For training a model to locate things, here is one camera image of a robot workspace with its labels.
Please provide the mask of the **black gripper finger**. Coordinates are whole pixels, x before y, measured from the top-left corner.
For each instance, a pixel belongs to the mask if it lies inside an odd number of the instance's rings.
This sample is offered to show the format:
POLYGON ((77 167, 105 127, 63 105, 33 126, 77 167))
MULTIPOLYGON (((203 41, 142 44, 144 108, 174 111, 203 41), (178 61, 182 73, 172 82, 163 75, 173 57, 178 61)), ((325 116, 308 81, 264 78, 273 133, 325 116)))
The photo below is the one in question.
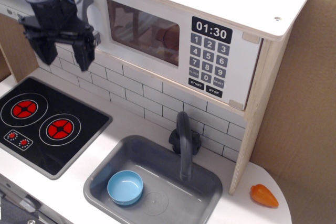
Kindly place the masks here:
POLYGON ((53 63, 58 55, 53 41, 48 41, 45 38, 29 38, 28 41, 43 63, 47 65, 53 63))
POLYGON ((72 48, 81 71, 87 71, 95 59, 94 44, 90 41, 76 40, 72 48))

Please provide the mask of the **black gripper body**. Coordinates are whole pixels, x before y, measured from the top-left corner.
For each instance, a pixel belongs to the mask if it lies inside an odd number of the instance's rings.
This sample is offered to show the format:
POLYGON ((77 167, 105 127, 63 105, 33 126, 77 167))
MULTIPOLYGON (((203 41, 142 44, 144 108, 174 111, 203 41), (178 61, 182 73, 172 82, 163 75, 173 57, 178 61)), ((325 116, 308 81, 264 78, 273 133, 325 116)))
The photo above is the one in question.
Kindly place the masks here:
POLYGON ((20 18, 27 38, 45 38, 48 41, 73 45, 76 40, 95 45, 93 27, 78 17, 77 4, 82 0, 25 0, 34 16, 20 18))

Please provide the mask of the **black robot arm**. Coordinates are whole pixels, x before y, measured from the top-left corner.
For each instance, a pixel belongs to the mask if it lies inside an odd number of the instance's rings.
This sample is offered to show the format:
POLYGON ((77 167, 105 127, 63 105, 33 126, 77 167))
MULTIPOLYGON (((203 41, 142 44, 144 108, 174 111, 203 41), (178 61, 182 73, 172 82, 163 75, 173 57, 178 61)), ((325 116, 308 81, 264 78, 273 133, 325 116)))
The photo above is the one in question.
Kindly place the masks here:
POLYGON ((34 16, 19 19, 24 34, 42 62, 50 65, 58 55, 55 44, 72 46, 82 71, 94 61, 96 39, 94 28, 78 17, 77 6, 84 0, 25 0, 34 16))

